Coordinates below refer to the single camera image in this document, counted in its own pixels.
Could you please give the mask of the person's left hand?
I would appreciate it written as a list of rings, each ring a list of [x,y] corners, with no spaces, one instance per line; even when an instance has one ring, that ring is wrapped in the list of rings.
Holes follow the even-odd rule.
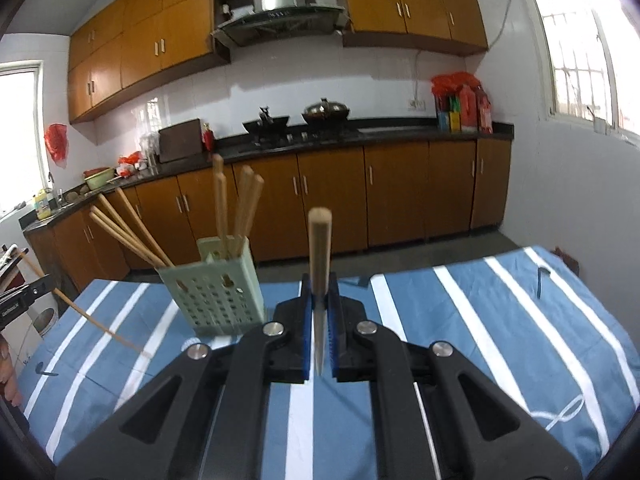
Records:
[[[17,376],[11,359],[8,342],[0,336],[0,391],[4,400],[13,406],[20,406],[23,398],[18,388]]]

